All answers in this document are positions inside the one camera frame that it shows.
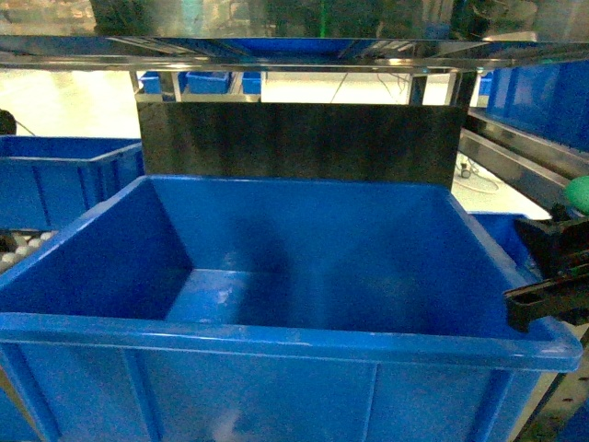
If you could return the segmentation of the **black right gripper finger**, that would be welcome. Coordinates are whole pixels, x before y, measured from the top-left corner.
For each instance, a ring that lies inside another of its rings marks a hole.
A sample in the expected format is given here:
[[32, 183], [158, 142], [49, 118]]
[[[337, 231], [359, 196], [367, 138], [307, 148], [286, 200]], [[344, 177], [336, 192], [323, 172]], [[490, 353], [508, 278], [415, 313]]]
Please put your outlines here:
[[508, 325], [528, 332], [535, 320], [553, 317], [571, 325], [588, 322], [588, 275], [562, 276], [503, 293]]
[[519, 218], [514, 229], [543, 276], [588, 274], [588, 217], [565, 221]]

